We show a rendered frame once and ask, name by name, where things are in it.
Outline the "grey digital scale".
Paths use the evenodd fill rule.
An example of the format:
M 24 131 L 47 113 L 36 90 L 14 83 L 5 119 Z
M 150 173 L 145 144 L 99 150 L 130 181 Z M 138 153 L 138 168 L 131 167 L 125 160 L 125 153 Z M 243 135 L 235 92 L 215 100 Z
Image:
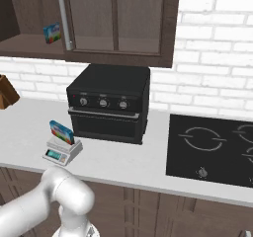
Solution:
M 44 159 L 66 166 L 83 150 L 82 142 L 77 139 L 72 145 L 53 136 L 46 143 L 46 152 L 42 156 Z

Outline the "black hob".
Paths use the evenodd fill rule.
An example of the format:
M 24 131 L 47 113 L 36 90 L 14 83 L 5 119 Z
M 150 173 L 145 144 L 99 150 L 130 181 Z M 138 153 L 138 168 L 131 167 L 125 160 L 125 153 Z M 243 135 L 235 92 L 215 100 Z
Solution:
M 171 114 L 166 175 L 253 188 L 253 121 Z

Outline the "brown wooden knife block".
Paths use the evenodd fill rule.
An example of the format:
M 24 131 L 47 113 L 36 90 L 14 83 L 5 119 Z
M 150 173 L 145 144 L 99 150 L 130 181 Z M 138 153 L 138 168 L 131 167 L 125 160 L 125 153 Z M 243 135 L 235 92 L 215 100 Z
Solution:
M 19 94 L 5 75 L 0 76 L 0 110 L 5 110 L 20 99 Z

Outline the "black toaster oven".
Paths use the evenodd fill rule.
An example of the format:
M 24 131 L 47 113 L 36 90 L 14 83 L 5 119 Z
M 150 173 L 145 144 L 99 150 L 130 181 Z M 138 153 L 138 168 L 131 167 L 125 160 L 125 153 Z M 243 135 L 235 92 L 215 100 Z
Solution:
M 150 69 L 90 64 L 66 88 L 77 137 L 140 144 L 147 126 Z

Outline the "blue boxed food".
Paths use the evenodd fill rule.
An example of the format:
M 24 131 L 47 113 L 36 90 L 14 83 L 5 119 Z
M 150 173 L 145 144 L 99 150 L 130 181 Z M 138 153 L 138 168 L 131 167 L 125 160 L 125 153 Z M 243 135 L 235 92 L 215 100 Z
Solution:
M 43 35 L 46 43 L 53 43 L 61 39 L 59 22 L 43 28 Z
M 72 145 L 74 143 L 73 131 L 55 120 L 49 122 L 51 133 L 62 141 Z

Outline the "brown base cabinets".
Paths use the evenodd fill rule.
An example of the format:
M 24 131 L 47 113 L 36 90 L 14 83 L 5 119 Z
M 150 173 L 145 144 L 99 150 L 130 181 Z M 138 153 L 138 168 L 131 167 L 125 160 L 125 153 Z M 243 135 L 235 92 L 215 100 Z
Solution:
M 79 172 L 101 237 L 253 237 L 253 189 L 179 178 L 116 181 Z

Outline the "brown glass cabinet door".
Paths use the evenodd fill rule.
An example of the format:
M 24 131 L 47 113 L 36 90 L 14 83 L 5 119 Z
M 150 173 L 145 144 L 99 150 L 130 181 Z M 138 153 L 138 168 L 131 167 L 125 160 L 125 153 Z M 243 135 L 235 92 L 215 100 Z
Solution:
M 168 67 L 179 0 L 64 0 L 69 61 Z

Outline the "brown wall cabinet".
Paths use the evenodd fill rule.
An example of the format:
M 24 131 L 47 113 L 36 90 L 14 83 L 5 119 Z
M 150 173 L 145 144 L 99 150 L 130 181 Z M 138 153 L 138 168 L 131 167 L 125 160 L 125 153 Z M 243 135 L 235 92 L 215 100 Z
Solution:
M 0 56 L 64 59 L 64 40 L 46 43 L 43 28 L 61 23 L 58 0 L 0 0 Z

